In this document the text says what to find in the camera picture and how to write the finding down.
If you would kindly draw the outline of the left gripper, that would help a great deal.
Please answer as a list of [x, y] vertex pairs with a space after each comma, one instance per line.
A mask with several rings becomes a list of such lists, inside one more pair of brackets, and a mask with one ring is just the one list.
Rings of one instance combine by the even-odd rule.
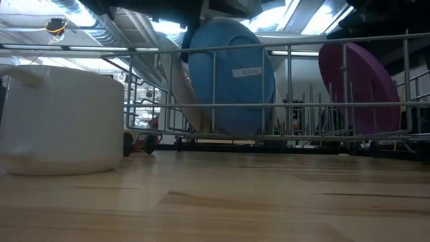
[[[209, 8], [209, 0], [150, 0], [147, 1], [148, 15], [156, 21], [160, 19], [187, 26], [182, 49], [189, 49], [200, 19]], [[189, 52], [181, 53], [181, 60], [188, 63]]]

